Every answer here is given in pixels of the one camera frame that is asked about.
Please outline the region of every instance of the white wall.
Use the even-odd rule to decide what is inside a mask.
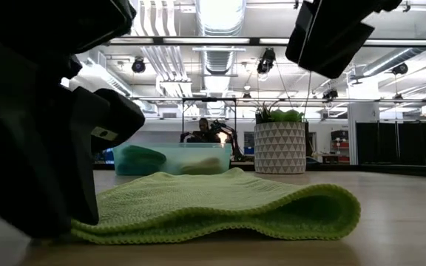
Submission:
[[[233,121],[229,121],[227,124],[234,128]],[[244,150],[244,132],[253,132],[254,126],[254,121],[239,120],[237,122],[237,142],[242,150]],[[192,132],[195,130],[198,130],[197,121],[185,121],[186,132]],[[328,153],[330,151],[331,132],[335,130],[348,130],[348,122],[327,121],[310,123],[309,132],[317,133],[317,150],[315,152]],[[146,120],[144,126],[137,134],[132,136],[131,140],[134,142],[150,142],[149,138],[154,136],[146,136],[148,133],[143,132],[165,132],[165,137],[163,137],[163,139],[166,140],[166,142],[172,142],[173,140],[179,141],[180,133],[182,132],[182,122],[179,120]]]

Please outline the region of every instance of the desk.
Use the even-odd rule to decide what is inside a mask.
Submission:
[[[22,259],[24,266],[426,265],[426,178],[336,171],[258,176],[300,185],[341,185],[361,202],[361,221],[350,236],[331,242],[287,242],[226,231],[178,245],[71,244],[26,249],[20,234],[0,233],[0,261]],[[113,171],[95,173],[98,192],[130,180],[115,177]],[[0,223],[2,229],[7,226]]]

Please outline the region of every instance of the exposed ductwork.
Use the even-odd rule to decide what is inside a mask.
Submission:
[[[211,37],[238,36],[246,12],[246,0],[195,0],[199,35]],[[228,89],[235,52],[203,51],[204,86],[209,92],[225,92]],[[218,115],[218,106],[209,104]]]
[[[426,38],[426,33],[419,36],[420,38]],[[362,69],[363,77],[370,77],[382,73],[388,69],[396,67],[406,60],[409,60],[421,53],[425,52],[426,48],[408,48],[408,49],[397,49],[387,55],[377,59],[376,61],[366,65]]]

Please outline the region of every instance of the knitted green cloth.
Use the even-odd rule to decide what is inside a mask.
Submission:
[[[72,233],[102,245],[182,242],[248,228],[278,239],[340,239],[359,221],[337,185],[290,185],[234,168],[217,175],[156,173],[98,195],[100,222]]]

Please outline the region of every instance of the white ceiling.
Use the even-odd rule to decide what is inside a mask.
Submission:
[[[175,25],[177,33],[180,35],[196,35],[196,23],[194,13],[185,13],[182,10],[194,7],[195,1],[180,0],[175,4],[182,4],[175,12]],[[246,17],[243,25],[242,35],[247,37],[286,37],[294,29],[298,10],[276,6],[262,5],[262,8],[253,8],[252,4],[267,4],[268,2],[287,2],[280,0],[248,0],[249,7],[246,8]],[[426,1],[413,0],[410,3],[417,7],[426,8]],[[143,11],[139,10],[138,15],[143,17]],[[417,38],[426,31],[426,11],[410,11],[403,13],[401,10],[391,13],[373,14],[364,21],[376,28],[373,38]],[[157,96],[154,89],[156,74],[153,68],[146,64],[146,71],[142,74],[135,74],[131,70],[131,64],[135,56],[143,56],[141,49],[134,46],[125,47],[99,47],[107,56],[108,67],[115,71],[126,81],[139,95]],[[257,73],[254,71],[257,59],[262,55],[265,47],[246,47],[245,52],[237,52],[236,64],[233,73],[237,75],[231,78],[230,90],[240,95],[246,83],[251,86],[251,91],[260,91],[261,97],[279,97],[284,92],[284,87],[288,91],[298,91],[299,95],[306,96],[308,91],[309,74],[297,65],[288,61],[285,56],[285,47],[274,48],[277,56],[276,66],[270,71],[267,81],[258,81]],[[362,48],[355,56],[352,64],[366,65],[378,58],[392,52],[389,48]],[[181,47],[181,55],[185,64],[189,78],[192,79],[192,91],[200,90],[202,86],[200,57],[198,52],[193,52],[191,47]],[[406,62],[410,68],[408,77],[398,80],[398,89],[406,89],[426,82],[426,71],[415,72],[426,67],[426,52]],[[395,93],[396,85],[391,82],[393,76],[382,74],[379,84],[386,85],[379,88],[382,93]],[[317,88],[326,78],[312,74],[310,87]],[[345,89],[345,83],[339,89]]]

